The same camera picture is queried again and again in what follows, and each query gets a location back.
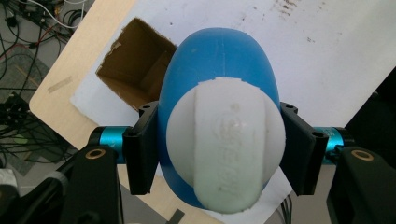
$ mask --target blue and white object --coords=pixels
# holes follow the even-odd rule
[[[190,35],[167,69],[158,107],[163,175],[185,203],[251,207],[280,164],[285,128],[260,45],[232,29]]]

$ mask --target white plastic object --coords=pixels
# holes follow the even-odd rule
[[[251,207],[283,156],[278,107],[239,78],[199,83],[176,104],[166,145],[178,174],[207,209],[231,214]]]

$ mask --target blue rounded body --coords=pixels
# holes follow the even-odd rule
[[[165,75],[158,106],[158,143],[163,175],[185,203],[201,207],[193,188],[176,172],[166,148],[166,128],[178,100],[199,82],[235,77],[260,88],[279,107],[276,81],[265,53],[249,35],[209,28],[190,35],[177,48]]]

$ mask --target wooden table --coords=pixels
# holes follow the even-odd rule
[[[98,125],[79,113],[69,99],[134,4],[134,0],[96,0],[30,102],[36,116],[77,148],[86,146]],[[125,167],[119,170],[121,184],[128,186]],[[154,180],[152,193],[139,198],[167,220],[180,209],[185,213],[181,223],[220,223],[183,203],[160,176]]]

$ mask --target cardboard box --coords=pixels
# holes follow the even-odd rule
[[[96,75],[137,109],[160,97],[163,77],[176,50],[149,25],[133,19],[111,46]]]

